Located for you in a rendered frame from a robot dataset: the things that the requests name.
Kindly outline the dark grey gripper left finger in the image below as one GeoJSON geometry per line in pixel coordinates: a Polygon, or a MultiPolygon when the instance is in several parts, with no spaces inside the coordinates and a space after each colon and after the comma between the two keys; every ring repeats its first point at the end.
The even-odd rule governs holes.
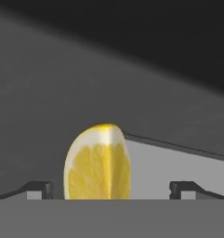
{"type": "Polygon", "coordinates": [[[29,181],[19,189],[0,195],[0,200],[46,200],[53,198],[51,181],[29,181]]]}

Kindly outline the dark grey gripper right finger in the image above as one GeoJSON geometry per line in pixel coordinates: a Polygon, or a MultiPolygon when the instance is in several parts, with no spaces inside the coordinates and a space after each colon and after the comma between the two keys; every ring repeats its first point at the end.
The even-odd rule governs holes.
{"type": "Polygon", "coordinates": [[[171,181],[170,200],[224,200],[224,195],[207,191],[194,181],[171,181]]]}

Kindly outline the yellow lemon wedge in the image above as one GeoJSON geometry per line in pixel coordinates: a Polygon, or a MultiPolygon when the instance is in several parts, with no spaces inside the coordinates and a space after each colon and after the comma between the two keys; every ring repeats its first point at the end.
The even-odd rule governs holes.
{"type": "Polygon", "coordinates": [[[65,200],[130,198],[130,157],[117,125],[91,126],[73,141],[64,164],[63,193],[65,200]]]}

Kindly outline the grey sink basin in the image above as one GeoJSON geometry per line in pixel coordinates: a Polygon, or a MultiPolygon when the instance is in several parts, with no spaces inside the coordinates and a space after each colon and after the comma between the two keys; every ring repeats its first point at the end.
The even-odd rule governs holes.
{"type": "Polygon", "coordinates": [[[224,195],[224,0],[0,0],[0,194],[48,180],[90,126],[127,138],[132,195],[224,195]]]}

